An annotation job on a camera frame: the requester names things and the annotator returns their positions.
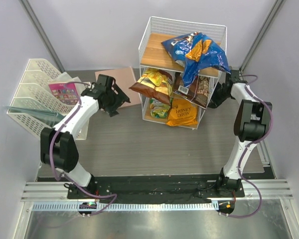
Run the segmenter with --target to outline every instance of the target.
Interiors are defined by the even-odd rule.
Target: yellow chip bag
[[[155,68],[147,68],[143,75],[129,89],[143,94],[149,98],[155,98],[163,104],[170,106],[175,73]]]
[[[168,115],[167,125],[192,125],[198,124],[197,106],[185,99],[174,98]]]

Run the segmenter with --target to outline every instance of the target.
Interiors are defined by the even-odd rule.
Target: blue chip bag
[[[184,86],[190,86],[198,72],[207,67],[230,73],[226,54],[219,45],[201,32],[178,36],[162,45],[172,59],[185,68]]]

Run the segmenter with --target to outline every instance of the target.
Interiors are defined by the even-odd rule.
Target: brown snack bag
[[[189,87],[185,88],[181,75],[177,74],[173,92],[183,96],[188,101],[207,109],[209,97],[209,78],[198,76]]]
[[[169,126],[198,124],[196,118],[196,105],[185,99],[174,98],[166,124]]]
[[[149,98],[170,106],[170,95],[172,93],[172,85],[174,74],[167,71],[147,68],[142,77],[134,83],[129,89],[143,94]]]

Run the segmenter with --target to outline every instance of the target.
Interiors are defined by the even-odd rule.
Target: wooden shelf
[[[172,60],[172,58],[169,56],[162,45],[163,41],[166,41],[173,37],[175,36],[160,33],[151,33],[141,60],[141,65],[146,67],[183,72],[184,68]],[[209,67],[206,69],[202,69],[199,74],[208,77],[218,77],[218,70]]]
[[[157,122],[157,123],[167,123],[167,118],[165,119],[160,119],[160,118],[154,118],[150,115],[150,101],[146,100],[145,103],[145,107],[146,107],[146,111],[145,111],[145,115],[144,115],[144,120],[148,120],[148,121],[152,121],[152,122]],[[199,121],[199,108],[197,107],[197,116],[196,116],[196,120]],[[193,125],[186,125],[186,126],[181,126],[181,127],[186,127],[186,128],[192,128],[192,129],[197,129],[199,124],[193,124]]]

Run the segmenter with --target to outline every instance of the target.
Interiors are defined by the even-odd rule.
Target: green snack bag
[[[149,100],[150,115],[153,118],[164,119],[168,115],[170,109],[169,105],[163,104],[162,102],[152,98]]]

